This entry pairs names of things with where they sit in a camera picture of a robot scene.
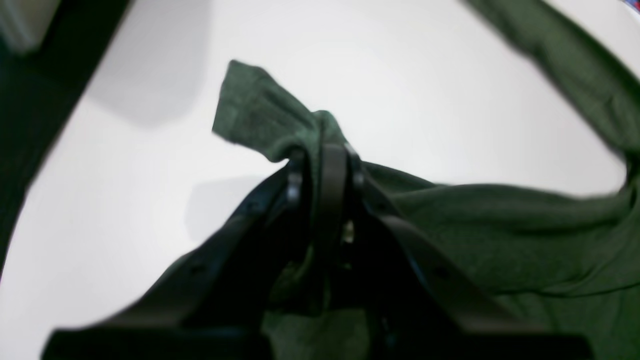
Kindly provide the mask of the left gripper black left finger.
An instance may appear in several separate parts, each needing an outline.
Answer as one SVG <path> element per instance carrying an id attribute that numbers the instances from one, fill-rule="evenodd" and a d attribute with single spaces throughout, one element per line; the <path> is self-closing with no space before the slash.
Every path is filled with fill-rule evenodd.
<path id="1" fill-rule="evenodd" d="M 44 360 L 272 360 L 261 331 L 282 269 L 302 257 L 311 176 L 303 150 L 263 180 L 226 223 L 114 316 L 57 329 Z"/>

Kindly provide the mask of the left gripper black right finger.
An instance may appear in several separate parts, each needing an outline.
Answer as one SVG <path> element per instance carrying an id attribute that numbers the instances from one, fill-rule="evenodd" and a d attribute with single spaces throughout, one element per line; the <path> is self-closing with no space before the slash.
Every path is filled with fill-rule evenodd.
<path id="1" fill-rule="evenodd" d="M 350 266 L 373 360 L 592 360 L 582 335 L 510 314 L 403 219 L 349 145 L 320 160 L 320 268 Z"/>

